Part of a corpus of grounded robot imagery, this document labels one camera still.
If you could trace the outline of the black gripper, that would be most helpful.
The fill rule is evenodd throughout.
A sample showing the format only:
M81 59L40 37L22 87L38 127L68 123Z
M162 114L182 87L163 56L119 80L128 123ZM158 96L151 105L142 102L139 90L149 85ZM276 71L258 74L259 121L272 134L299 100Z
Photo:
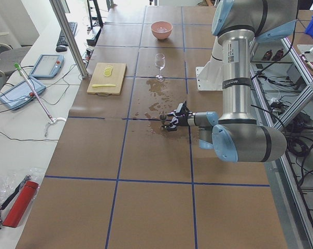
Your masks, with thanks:
M177 126L195 126L195 113L188 113L178 116L176 112L170 112L167 114L167 117L174 117L173 122L169 122L164 126L167 131L177 131Z

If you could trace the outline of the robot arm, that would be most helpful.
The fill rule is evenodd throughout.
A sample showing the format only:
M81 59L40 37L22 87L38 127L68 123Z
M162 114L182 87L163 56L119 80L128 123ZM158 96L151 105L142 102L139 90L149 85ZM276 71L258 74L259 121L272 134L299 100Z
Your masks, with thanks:
M229 162L270 162L287 148L285 136L259 126L251 114L250 44L278 40L295 29L298 1L221 1L212 33L222 47L223 114L190 112L185 103L169 113L168 131L199 128L199 146Z

